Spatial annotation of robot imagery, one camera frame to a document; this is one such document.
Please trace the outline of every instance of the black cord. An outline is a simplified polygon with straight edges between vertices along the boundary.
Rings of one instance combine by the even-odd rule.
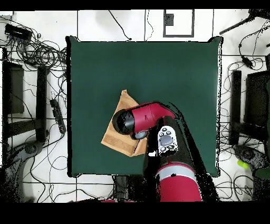
[[[245,38],[247,38],[248,36],[246,36],[246,37],[244,37],[242,40],[241,40],[241,43],[240,43],[240,45],[239,45],[239,53],[240,53],[240,55],[242,56],[242,54],[241,54],[241,51],[240,51],[240,47],[242,46],[242,41],[245,39]],[[255,41],[255,46],[254,46],[254,51],[253,51],[253,55],[254,55],[254,52],[255,52],[255,48],[256,48],[256,42],[257,42],[257,38],[256,38],[256,41]],[[250,60],[250,59],[248,59],[249,61],[250,61],[250,63],[251,63],[251,65],[252,65],[252,69],[253,70],[259,70],[259,69],[261,69],[262,67],[263,67],[263,60],[261,60],[261,59],[255,59],[254,57],[253,57],[253,60]],[[260,68],[258,68],[258,69],[255,69],[255,67],[256,67],[256,61],[259,61],[259,62],[262,62],[262,66],[260,67]],[[230,72],[232,72],[232,71],[235,71],[235,70],[238,70],[238,69],[240,69],[243,65],[246,65],[246,61],[237,61],[237,62],[234,62],[234,63],[232,63],[232,64],[230,64],[229,66],[228,66],[228,68],[227,68],[227,76],[226,76],[226,78],[225,78],[225,80],[224,80],[224,83],[223,83],[223,88],[225,89],[225,92],[222,92],[221,93],[221,95],[224,95],[224,94],[226,94],[226,93],[228,93],[228,92],[231,92],[231,81],[230,81],[230,77],[231,77],[231,75],[232,74],[229,74]],[[230,98],[231,98],[231,96],[230,97],[228,97],[227,99],[225,99],[225,100],[223,100],[220,104],[222,105],[222,104],[224,104],[226,101],[228,101],[228,100],[230,100]],[[227,118],[227,122],[224,122],[224,123],[220,123],[220,137],[219,137],[219,139],[218,139],[218,141],[219,141],[219,143],[220,143],[220,152],[219,152],[219,154],[221,154],[221,153],[223,153],[223,152],[229,152],[230,153],[230,157],[229,158],[227,158],[227,159],[225,159],[225,160],[220,160],[220,162],[222,162],[222,161],[226,161],[226,160],[229,160],[231,157],[232,157],[232,155],[235,155],[233,152],[232,152],[232,150],[233,150],[233,146],[232,145],[229,145],[228,144],[228,135],[229,135],[229,129],[228,129],[228,125],[229,125],[229,118],[230,118],[230,115],[229,115],[229,112],[228,112],[228,110],[227,109],[225,109],[225,108],[220,108],[220,116],[222,116],[222,117],[226,117]],[[262,144],[262,143],[260,143],[260,141],[258,142],[258,143],[250,143],[249,144],[249,142],[252,140],[249,136],[246,136],[246,135],[239,135],[240,137],[244,137],[244,138],[246,138],[246,140],[243,142],[243,145],[247,145],[247,146],[255,146],[255,145],[257,145],[257,147],[260,145],[260,144]],[[221,184],[224,184],[224,183],[230,183],[230,187],[229,187],[229,189],[231,190],[231,194],[230,195],[227,195],[224,191],[224,194],[226,194],[227,195],[227,197],[224,197],[224,198],[222,198],[222,199],[230,199],[230,200],[232,200],[233,201],[233,199],[232,199],[232,196],[233,196],[233,192],[235,193],[235,195],[236,195],[236,198],[237,198],[237,200],[238,201],[240,201],[240,199],[239,199],[239,194],[243,194],[243,193],[245,193],[245,194],[247,194],[247,195],[249,195],[249,196],[252,196],[252,191],[251,191],[251,189],[252,188],[250,188],[250,187],[248,187],[248,186],[245,186],[244,188],[244,190],[242,189],[242,188],[240,188],[239,186],[237,186],[236,184],[235,184],[235,181],[238,179],[238,178],[240,178],[240,177],[246,177],[246,178],[248,178],[248,179],[250,179],[250,180],[252,180],[250,177],[248,177],[248,176],[246,176],[246,175],[239,175],[239,176],[237,176],[237,177],[235,177],[235,179],[232,181],[232,178],[230,177],[230,175],[227,173],[227,172],[225,172],[226,173],[226,175],[227,176],[229,176],[229,181],[226,181],[226,182],[222,182],[222,183],[220,183],[220,184],[218,184],[218,185],[216,185],[216,188],[217,189],[219,189],[219,190],[221,190],[221,191],[223,191],[222,189],[221,189],[221,187],[219,187]]]
[[[121,30],[123,31],[124,36],[128,39],[127,41],[131,41],[132,38],[128,38],[128,37],[127,37],[127,35],[124,33],[123,27],[119,24],[119,22],[118,22],[118,21],[116,20],[116,18],[113,16],[113,14],[111,13],[111,11],[110,11],[110,10],[108,10],[108,11],[109,11],[109,13],[111,14],[111,16],[113,17],[113,19],[116,21],[116,23],[119,25],[119,27],[121,28]]]
[[[148,10],[148,14],[147,14],[147,23],[151,26],[151,28],[152,28],[152,33],[151,33],[151,35],[146,39],[146,41],[147,41],[149,38],[152,37],[153,32],[154,32],[153,26],[152,26],[152,25],[149,23],[149,21],[148,21],[149,12],[150,12],[150,10]]]
[[[33,160],[32,166],[31,166],[31,168],[30,168],[30,174],[31,174],[31,176],[32,176],[33,179],[35,179],[37,182],[41,183],[41,184],[44,186],[43,192],[41,193],[40,197],[39,197],[38,200],[36,201],[36,203],[38,203],[38,201],[40,200],[41,196],[43,195],[43,193],[44,193],[45,190],[46,190],[46,186],[45,186],[45,184],[44,184],[43,182],[41,182],[40,180],[38,180],[37,178],[35,178],[34,175],[32,174],[32,168],[33,168],[33,166],[34,166],[34,163],[35,163],[35,156],[34,156],[34,160]]]
[[[236,196],[236,198],[237,198],[238,201],[241,201],[241,200],[239,199],[239,197],[238,197],[238,194],[240,194],[240,193],[238,193],[238,192],[236,191],[235,181],[236,181],[238,178],[241,178],[241,177],[248,178],[248,179],[250,179],[250,180],[253,182],[253,179],[251,179],[251,178],[250,178],[249,176],[247,176],[247,175],[239,175],[239,176],[237,176],[237,177],[234,179],[234,181],[233,181],[233,188],[234,188],[235,196]],[[246,192],[246,191],[244,191],[244,190],[242,190],[242,189],[240,189],[240,190],[241,190],[241,194],[240,194],[240,195],[242,195],[242,193],[245,192],[247,195],[252,196],[252,195],[251,195],[251,192]]]
[[[259,33],[260,33],[260,32],[263,32],[264,30],[266,30],[266,29],[268,29],[268,28],[270,27],[270,25],[264,27],[264,25],[265,25],[268,21],[269,21],[269,20],[267,20],[267,21],[263,24],[263,26],[262,26],[261,29],[257,30],[257,31],[254,32],[254,33],[251,33],[251,34],[249,34],[249,35],[246,35],[246,36],[240,41],[240,44],[239,44],[239,46],[238,46],[239,54],[241,55],[241,58],[242,58],[243,63],[244,63],[248,68],[250,68],[250,69],[252,69],[252,70],[255,70],[255,71],[258,71],[258,70],[260,70],[260,69],[263,67],[263,60],[262,60],[261,58],[256,58],[256,59],[254,59],[253,55],[254,55],[254,52],[255,52],[255,48],[256,48],[256,44],[257,44],[257,39],[258,39]],[[242,47],[242,42],[243,42],[243,40],[246,39],[247,37],[250,37],[250,36],[256,34],[256,33],[258,33],[258,36],[256,37],[256,41],[255,41],[255,46],[254,46],[254,50],[253,50],[252,57],[253,57],[253,61],[254,61],[254,62],[255,62],[255,61],[260,61],[260,62],[262,62],[262,66],[261,66],[259,69],[254,69],[254,67],[256,66],[256,62],[255,62],[255,65],[253,65],[252,61],[251,61],[248,57],[243,56],[243,55],[241,54],[241,50],[240,50],[240,48]]]

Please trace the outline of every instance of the towel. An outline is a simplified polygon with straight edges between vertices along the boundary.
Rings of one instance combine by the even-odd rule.
[[[137,105],[138,103],[128,95],[127,90],[123,90],[114,114],[119,110],[135,107]],[[143,138],[141,140],[133,140],[129,135],[119,134],[114,129],[111,119],[101,144],[127,156],[136,156],[145,153],[147,139]]]

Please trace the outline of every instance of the black cable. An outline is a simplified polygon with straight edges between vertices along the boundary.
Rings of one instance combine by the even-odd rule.
[[[247,175],[239,175],[239,176],[237,176],[235,179],[234,179],[234,181],[233,181],[233,188],[234,188],[234,192],[235,192],[235,196],[236,196],[236,198],[237,198],[237,200],[238,201],[241,201],[240,199],[239,199],[239,197],[238,197],[238,193],[237,193],[237,191],[236,191],[236,188],[235,188],[235,181],[238,179],[238,178],[241,178],[241,177],[245,177],[245,178],[248,178],[248,179],[250,179],[252,182],[253,182],[253,179],[251,179],[249,176],[247,176]]]
[[[147,41],[149,38],[152,37],[153,32],[154,32],[153,26],[152,26],[152,25],[149,23],[149,21],[148,21],[149,12],[150,12],[150,10],[148,10],[148,14],[147,14],[147,23],[151,26],[151,28],[152,28],[152,33],[151,33],[151,35],[146,39],[146,41]]]
[[[263,24],[263,26],[262,26],[261,29],[257,30],[257,31],[254,32],[254,33],[251,33],[251,34],[249,34],[249,35],[246,35],[246,36],[240,41],[240,44],[239,44],[239,46],[238,46],[239,54],[241,55],[241,58],[242,58],[242,61],[244,62],[244,64],[245,64],[247,67],[249,67],[250,69],[255,70],[255,71],[258,71],[258,70],[260,70],[260,69],[263,67],[263,60],[262,60],[261,58],[256,58],[256,59],[254,59],[254,57],[253,57],[254,52],[255,52],[255,48],[256,48],[256,43],[257,43],[257,38],[258,38],[258,36],[256,37],[256,41],[255,41],[255,46],[254,46],[254,50],[253,50],[252,57],[253,57],[253,61],[254,61],[254,62],[255,62],[255,61],[260,61],[260,62],[262,62],[262,66],[261,66],[259,69],[254,69],[254,67],[256,66],[256,62],[255,62],[255,65],[253,65],[252,61],[251,61],[248,57],[245,57],[245,56],[242,55],[240,48],[242,47],[242,42],[243,42],[244,39],[246,39],[247,37],[250,37],[250,36],[252,36],[252,35],[254,35],[254,34],[256,34],[256,33],[258,33],[258,35],[259,35],[260,32],[263,32],[264,30],[268,29],[268,28],[270,27],[270,25],[264,27],[264,25],[265,25],[267,22],[268,22],[268,20]]]
[[[36,201],[36,203],[38,203],[38,201],[40,200],[41,196],[43,195],[43,193],[44,193],[45,190],[46,190],[46,186],[45,186],[45,184],[44,184],[43,182],[41,182],[40,180],[38,180],[37,178],[35,178],[34,175],[32,174],[32,168],[33,168],[33,166],[34,166],[34,163],[35,163],[35,156],[34,156],[34,160],[33,160],[32,166],[31,166],[31,168],[30,168],[30,174],[31,174],[31,176],[32,176],[33,179],[35,179],[37,182],[41,183],[41,184],[44,186],[43,192],[41,193],[40,197],[39,197],[38,200]]]
[[[111,14],[111,16],[113,17],[113,19],[116,21],[116,23],[119,25],[119,27],[121,28],[121,30],[123,31],[124,36],[128,39],[127,41],[131,41],[132,38],[128,38],[128,37],[127,37],[127,35],[124,33],[123,27],[119,24],[119,22],[118,22],[118,21],[116,20],[116,18],[113,16],[113,14],[111,13],[111,11],[110,11],[110,10],[108,10],[108,11],[109,11],[109,13]]]

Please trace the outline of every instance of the green object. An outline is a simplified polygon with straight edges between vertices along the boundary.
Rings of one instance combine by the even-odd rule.
[[[206,170],[217,176],[218,47],[199,42],[71,41],[72,173],[142,174],[144,155],[101,144],[121,91],[139,104],[172,102],[183,113]]]
[[[249,168],[248,164],[243,162],[242,160],[238,160],[237,164],[245,169]]]

